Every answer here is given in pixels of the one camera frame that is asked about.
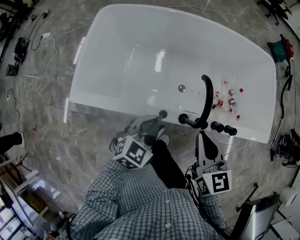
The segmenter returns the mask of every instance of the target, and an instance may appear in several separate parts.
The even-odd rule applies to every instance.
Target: white bathtub
[[[195,120],[205,101],[203,74],[214,90],[221,75],[235,77],[240,120],[220,109],[208,123],[237,128],[237,137],[266,143],[276,94],[272,58],[240,34],[205,18],[146,5],[101,9],[85,39],[76,66],[70,101],[133,115],[158,115],[180,124]],[[185,92],[178,90],[184,85]]]

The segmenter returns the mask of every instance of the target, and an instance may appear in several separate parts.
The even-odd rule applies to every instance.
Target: black trouser leg
[[[8,151],[12,146],[22,143],[22,136],[20,133],[14,133],[0,137],[0,154]]]
[[[167,188],[185,188],[186,179],[172,158],[167,145],[158,140],[152,147],[150,164]]]

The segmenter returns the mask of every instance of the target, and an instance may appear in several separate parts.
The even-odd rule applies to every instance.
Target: marble floor
[[[247,37],[262,49],[269,52],[267,42],[280,39],[282,33],[295,46],[296,89],[300,87],[300,52],[298,43],[283,23],[275,25],[275,20],[266,18],[266,9],[258,6],[254,0],[40,0],[33,13],[42,14],[51,10],[49,19],[41,26],[34,46],[43,33],[50,32],[53,37],[62,32],[71,31],[93,20],[98,10],[109,4],[133,3],[157,6],[191,6],[195,5],[226,14],[237,15],[253,20],[259,24],[241,18],[222,15],[197,8],[180,8],[215,22],[218,22]],[[111,156],[109,143],[112,137],[123,130],[132,116],[103,109],[73,104],[69,102],[70,87],[75,70],[73,64],[81,39],[86,36],[89,25],[69,34],[62,35],[55,41],[58,55],[49,65],[48,73],[38,92],[46,71],[46,65],[55,55],[53,41],[42,42],[36,51],[28,50],[26,61],[21,65],[16,77],[5,76],[8,63],[13,63],[13,51],[19,37],[28,37],[34,23],[23,23],[5,54],[0,67],[0,112],[3,123],[2,135],[12,134],[18,130],[18,114],[14,109],[14,100],[7,101],[7,91],[12,88],[17,98],[17,109],[21,112],[20,129],[24,132],[26,147],[13,147],[8,154],[11,158],[28,152],[25,165],[38,169],[41,182],[37,186],[46,189],[47,202],[53,210],[77,212],[78,204],[83,199],[89,185],[98,176],[103,163]],[[228,164],[232,170],[232,191],[221,194],[222,209],[228,225],[234,225],[238,214],[235,207],[239,205],[254,182],[259,188],[253,199],[279,192],[291,181],[295,169],[281,166],[281,161],[270,161],[270,143],[280,119],[280,92],[285,82],[282,77],[285,65],[278,66],[277,100],[274,125],[268,144],[250,141],[245,147],[228,155]],[[294,82],[292,90],[284,95],[285,115],[282,133],[294,126]],[[300,127],[300,114],[297,116],[296,131]],[[194,160],[195,137],[198,130],[173,124],[166,125],[170,135],[169,150],[182,171]],[[216,135],[224,150],[233,151],[247,141],[239,138],[229,139],[226,135]]]

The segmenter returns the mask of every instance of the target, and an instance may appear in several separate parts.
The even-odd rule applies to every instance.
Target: faucet
[[[213,96],[214,89],[212,86],[211,79],[207,75],[202,75],[201,79],[204,81],[206,87],[206,99],[205,99],[204,109],[201,114],[201,117],[196,119],[196,121],[192,121],[191,119],[188,119],[188,116],[184,113],[180,114],[178,117],[178,121],[181,124],[188,124],[192,128],[201,128],[206,123],[206,120],[210,115],[213,97],[214,97]]]

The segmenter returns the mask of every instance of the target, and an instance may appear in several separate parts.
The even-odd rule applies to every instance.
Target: checkered shirt
[[[217,196],[202,198],[211,219],[230,234]],[[83,239],[220,239],[187,189],[168,189],[151,165],[127,170],[108,160],[70,226]],[[68,239],[66,232],[58,239]]]

